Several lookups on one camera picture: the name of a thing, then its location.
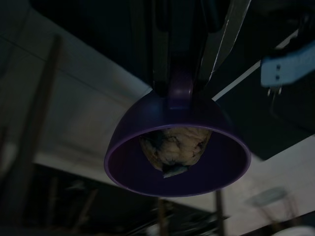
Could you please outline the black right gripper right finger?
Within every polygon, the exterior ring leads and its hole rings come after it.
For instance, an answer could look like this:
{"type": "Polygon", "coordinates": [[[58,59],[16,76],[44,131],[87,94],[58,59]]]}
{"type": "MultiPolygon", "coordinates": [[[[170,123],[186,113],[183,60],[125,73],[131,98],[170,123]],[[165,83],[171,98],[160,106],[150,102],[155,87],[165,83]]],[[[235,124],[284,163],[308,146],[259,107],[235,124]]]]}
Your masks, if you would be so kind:
{"type": "Polygon", "coordinates": [[[250,0],[202,0],[206,25],[195,89],[202,90],[232,51],[250,0]]]}

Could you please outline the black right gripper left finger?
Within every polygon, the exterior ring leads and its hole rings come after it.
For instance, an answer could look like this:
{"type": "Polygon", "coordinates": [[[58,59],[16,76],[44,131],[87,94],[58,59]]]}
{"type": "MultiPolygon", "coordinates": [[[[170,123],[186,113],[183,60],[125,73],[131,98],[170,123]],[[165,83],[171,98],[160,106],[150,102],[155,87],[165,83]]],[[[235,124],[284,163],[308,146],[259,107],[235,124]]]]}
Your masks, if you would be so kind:
{"type": "Polygon", "coordinates": [[[161,97],[170,83],[169,0],[131,0],[132,45],[141,78],[161,97]]]}

